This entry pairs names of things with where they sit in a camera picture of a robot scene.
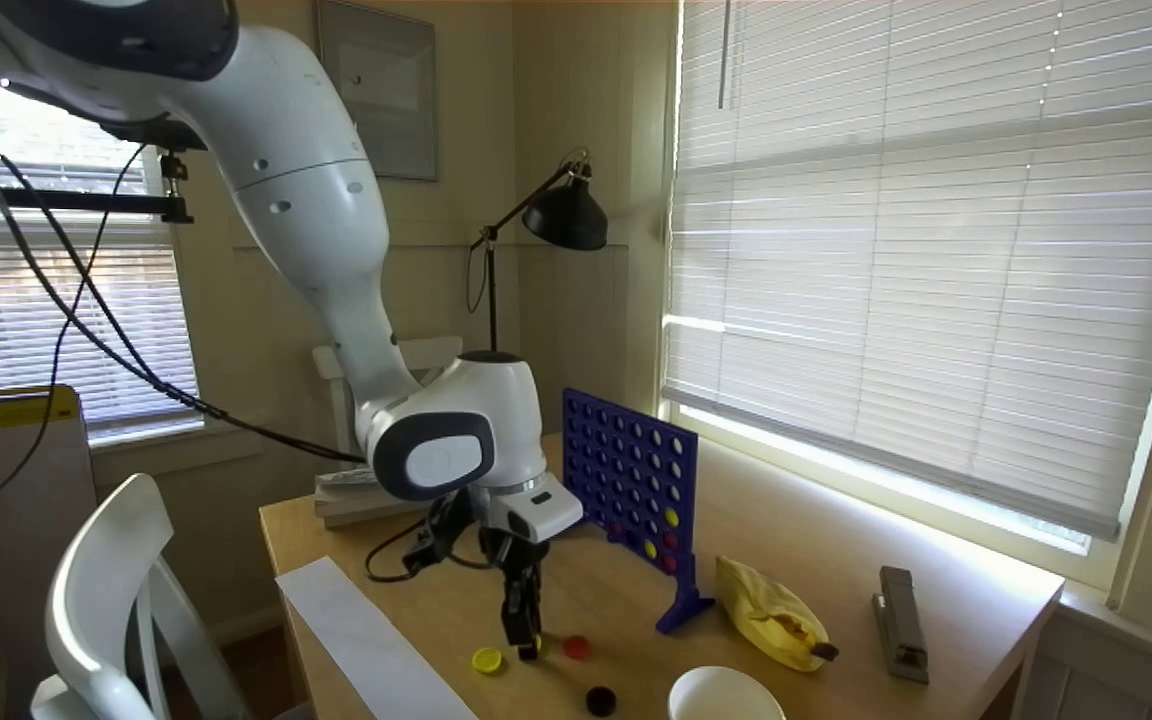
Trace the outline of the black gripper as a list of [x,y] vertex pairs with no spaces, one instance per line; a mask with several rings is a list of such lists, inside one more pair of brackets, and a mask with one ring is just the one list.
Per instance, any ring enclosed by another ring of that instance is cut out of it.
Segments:
[[542,565],[549,554],[544,544],[532,544],[515,532],[483,527],[482,551],[491,569],[504,570],[504,600],[501,600],[501,622],[513,647],[526,647],[544,636],[542,628]]

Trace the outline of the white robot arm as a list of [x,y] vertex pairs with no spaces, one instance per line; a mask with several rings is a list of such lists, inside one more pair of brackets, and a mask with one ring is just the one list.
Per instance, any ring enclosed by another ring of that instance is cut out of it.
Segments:
[[532,654],[542,559],[582,500],[549,470],[526,361],[467,351],[428,383],[408,373],[380,291],[380,185],[315,53],[239,21],[235,0],[0,0],[0,84],[112,130],[182,125],[214,150],[256,247],[342,349],[361,462],[445,511],[408,565],[476,527],[504,570],[504,636]]

